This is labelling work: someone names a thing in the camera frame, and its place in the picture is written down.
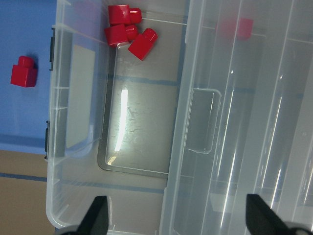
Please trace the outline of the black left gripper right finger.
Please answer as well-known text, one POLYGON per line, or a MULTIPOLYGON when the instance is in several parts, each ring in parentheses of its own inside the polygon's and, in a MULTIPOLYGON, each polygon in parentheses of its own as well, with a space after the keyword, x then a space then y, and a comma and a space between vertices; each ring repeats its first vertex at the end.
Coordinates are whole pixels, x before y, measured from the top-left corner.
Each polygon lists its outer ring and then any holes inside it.
POLYGON ((258 194, 246 196, 246 227, 251 235, 295 235, 258 194))

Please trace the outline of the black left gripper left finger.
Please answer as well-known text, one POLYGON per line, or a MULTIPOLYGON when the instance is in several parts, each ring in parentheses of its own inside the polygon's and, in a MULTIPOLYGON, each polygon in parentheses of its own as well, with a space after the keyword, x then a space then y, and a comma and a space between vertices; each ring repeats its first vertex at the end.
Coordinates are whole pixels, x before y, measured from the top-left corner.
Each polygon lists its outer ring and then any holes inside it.
POLYGON ((108 200, 96 196, 76 230, 77 235, 106 235, 109 228, 108 200))

